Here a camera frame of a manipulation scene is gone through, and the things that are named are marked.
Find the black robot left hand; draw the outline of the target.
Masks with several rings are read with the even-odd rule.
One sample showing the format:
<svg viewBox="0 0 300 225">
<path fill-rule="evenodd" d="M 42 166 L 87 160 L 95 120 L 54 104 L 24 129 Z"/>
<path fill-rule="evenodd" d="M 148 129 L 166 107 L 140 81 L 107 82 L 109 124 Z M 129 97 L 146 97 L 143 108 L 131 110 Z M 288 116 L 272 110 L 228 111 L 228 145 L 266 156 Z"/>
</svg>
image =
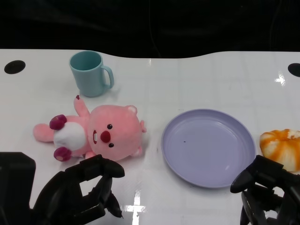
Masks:
<svg viewBox="0 0 300 225">
<path fill-rule="evenodd" d="M 124 168 L 97 155 L 58 172 L 42 189 L 32 209 L 31 225 L 86 225 L 109 211 L 122 217 L 111 191 Z"/>
</svg>

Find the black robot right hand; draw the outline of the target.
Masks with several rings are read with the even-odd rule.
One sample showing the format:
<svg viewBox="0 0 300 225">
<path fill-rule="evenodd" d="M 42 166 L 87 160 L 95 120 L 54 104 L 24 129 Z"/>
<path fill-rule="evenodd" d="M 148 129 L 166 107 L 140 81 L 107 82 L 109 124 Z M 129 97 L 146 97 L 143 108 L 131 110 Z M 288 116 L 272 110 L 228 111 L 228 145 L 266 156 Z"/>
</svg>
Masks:
<svg viewBox="0 0 300 225">
<path fill-rule="evenodd" d="M 300 177 L 263 156 L 233 181 L 231 193 L 241 193 L 242 225 L 298 225 L 300 223 Z"/>
</svg>

